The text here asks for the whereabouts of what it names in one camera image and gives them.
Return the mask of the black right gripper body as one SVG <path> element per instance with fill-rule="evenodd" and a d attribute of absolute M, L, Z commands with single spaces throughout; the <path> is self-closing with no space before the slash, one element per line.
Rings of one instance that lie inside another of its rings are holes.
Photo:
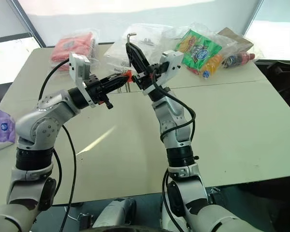
<path fill-rule="evenodd" d="M 146 90 L 152 85 L 153 73 L 156 77 L 165 73 L 169 67 L 170 62 L 156 63 L 140 68 L 135 68 L 137 74 L 134 75 L 134 83 L 137 84 L 140 90 Z"/>

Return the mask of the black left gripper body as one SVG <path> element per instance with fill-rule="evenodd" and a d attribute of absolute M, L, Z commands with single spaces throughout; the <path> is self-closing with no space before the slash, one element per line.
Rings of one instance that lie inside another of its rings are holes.
<path fill-rule="evenodd" d="M 108 94 L 112 92 L 110 87 L 111 76 L 99 79 L 95 74 L 89 76 L 85 81 L 86 91 L 89 94 L 94 104 L 106 104 L 108 109 L 112 109 L 113 105 L 110 103 Z"/>

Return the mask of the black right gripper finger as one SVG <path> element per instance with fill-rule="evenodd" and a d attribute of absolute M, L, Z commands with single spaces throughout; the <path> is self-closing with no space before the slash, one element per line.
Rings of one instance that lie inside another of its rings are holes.
<path fill-rule="evenodd" d="M 137 54 L 135 52 L 135 48 L 134 48 L 134 45 L 132 43 L 126 43 L 126 52 L 127 52 L 131 66 L 138 73 Z"/>
<path fill-rule="evenodd" d="M 138 73 L 143 73 L 147 70 L 147 67 L 149 66 L 149 62 L 146 59 L 142 50 L 138 46 L 136 46 L 135 44 L 133 44 L 133 45 L 135 48 L 135 52 L 137 54 Z"/>

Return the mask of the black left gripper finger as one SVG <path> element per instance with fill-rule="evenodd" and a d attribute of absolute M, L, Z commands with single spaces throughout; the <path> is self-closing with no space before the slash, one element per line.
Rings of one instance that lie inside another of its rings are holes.
<path fill-rule="evenodd" d="M 103 79 L 101 79 L 101 82 L 109 82 L 109 81 L 123 81 L 123 82 L 127 82 L 129 80 L 130 76 L 124 73 L 114 73 L 111 74 Z"/>
<path fill-rule="evenodd" d="M 128 78 L 114 78 L 114 79 L 109 79 L 105 83 L 102 84 L 102 92 L 104 94 L 108 94 L 123 85 L 125 85 L 128 81 Z"/>

